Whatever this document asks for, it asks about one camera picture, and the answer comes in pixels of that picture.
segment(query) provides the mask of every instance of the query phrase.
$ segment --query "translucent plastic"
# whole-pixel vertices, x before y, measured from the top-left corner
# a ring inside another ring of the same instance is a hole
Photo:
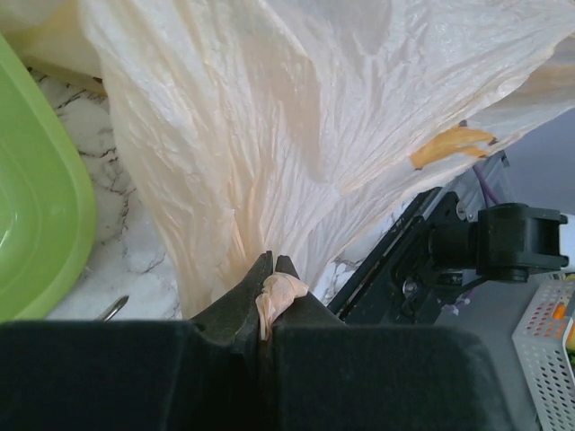
[[[265,250],[313,287],[394,205],[575,104],[571,40],[536,70],[575,31],[568,0],[80,5],[187,316]],[[484,144],[431,141],[463,119]],[[439,156],[417,170],[429,141]]]

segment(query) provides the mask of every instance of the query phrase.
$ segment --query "purple cable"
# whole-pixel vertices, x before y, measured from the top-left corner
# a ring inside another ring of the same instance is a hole
[[[479,181],[479,185],[482,188],[483,199],[485,199],[485,206],[486,207],[489,206],[488,198],[491,199],[491,202],[493,202],[493,204],[499,205],[500,200],[497,198],[497,195],[495,194],[493,189],[490,187],[490,185],[487,183],[487,181],[485,180],[485,177],[483,177],[481,170],[476,165],[473,167],[473,172],[475,172],[475,176],[477,177],[477,180]]]

